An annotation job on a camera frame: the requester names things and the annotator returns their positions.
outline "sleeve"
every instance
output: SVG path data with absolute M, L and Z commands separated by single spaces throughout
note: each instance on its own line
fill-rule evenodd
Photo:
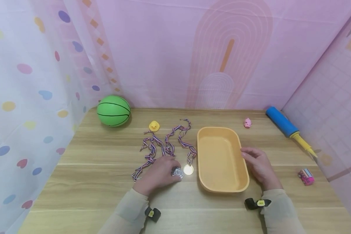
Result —
M 283 189 L 264 191 L 262 199 L 271 200 L 268 207 L 264 207 L 261 214 L 264 215 L 267 234 L 305 234 L 305 230 L 299 222 L 295 207 L 291 199 Z
M 99 234 L 139 234 L 144 227 L 148 197 L 131 189 L 117 205 Z

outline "yellow rubber duck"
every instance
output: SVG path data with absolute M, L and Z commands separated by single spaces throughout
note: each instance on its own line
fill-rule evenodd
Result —
M 160 124 L 156 121 L 150 123 L 149 129 L 153 132 L 157 132 L 160 129 Z

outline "pink toy car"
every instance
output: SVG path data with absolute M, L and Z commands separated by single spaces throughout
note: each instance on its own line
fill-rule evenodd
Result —
M 245 128 L 250 128 L 252 125 L 251 119 L 250 118 L 245 119 L 243 125 Z
M 303 184 L 308 186 L 313 184 L 313 182 L 315 182 L 315 179 L 313 178 L 311 172 L 309 172 L 309 170 L 303 169 L 298 173 L 298 177 L 303 181 Z

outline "medal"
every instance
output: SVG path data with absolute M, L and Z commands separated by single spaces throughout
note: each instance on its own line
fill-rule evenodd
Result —
M 184 174 L 181 168 L 177 167 L 173 172 L 172 176 L 179 176 L 181 179 L 183 178 Z
M 186 175 L 191 175 L 194 172 L 194 168 L 192 165 L 186 165 L 185 167 L 183 167 L 183 173 L 185 173 Z
M 187 154 L 187 165 L 183 168 L 183 170 L 181 168 L 176 168 L 174 171 L 171 172 L 172 176 L 179 176 L 179 177 L 183 177 L 184 174 L 186 175 L 191 175 L 194 172 L 194 168 L 192 167 L 192 161 L 195 158 L 195 156 L 197 155 L 197 151 L 195 150 L 195 148 L 188 144 L 185 143 L 184 141 L 182 141 L 182 138 L 186 135 L 186 132 L 191 128 L 191 122 L 188 119 L 181 119 L 184 121 L 188 122 L 188 127 L 183 127 L 181 125 L 175 127 L 172 129 L 171 133 L 169 133 L 168 135 L 166 135 L 165 137 L 165 144 L 155 136 L 153 131 L 148 131 L 145 132 L 144 134 L 147 133 L 151 133 L 152 137 L 147 137 L 143 140 L 143 146 L 140 149 L 140 151 L 142 151 L 145 148 L 148 148 L 150 150 L 150 153 L 146 156 L 144 156 L 144 158 L 147 160 L 147 162 L 145 164 L 143 164 L 141 167 L 137 168 L 135 170 L 135 172 L 131 175 L 131 177 L 133 177 L 133 180 L 136 181 L 139 178 L 139 175 L 142 173 L 143 169 L 148 167 L 149 165 L 151 165 L 152 163 L 154 163 L 156 161 L 156 145 L 160 146 L 161 148 L 161 155 L 165 156 L 166 154 L 175 157 L 175 146 L 173 144 L 171 144 L 169 142 L 169 137 L 170 136 L 174 136 L 175 135 L 175 131 L 176 130 L 180 130 L 181 132 L 178 134 L 178 142 L 182 145 L 183 148 L 188 148 L 190 150 L 190 152 Z

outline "wrist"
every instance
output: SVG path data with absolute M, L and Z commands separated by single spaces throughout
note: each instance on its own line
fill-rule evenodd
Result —
M 263 191 L 272 189 L 283 189 L 283 186 L 279 179 L 276 178 L 263 183 Z
M 146 197 L 149 197 L 154 190 L 154 188 L 152 188 L 144 180 L 137 180 L 133 186 L 133 189 Z

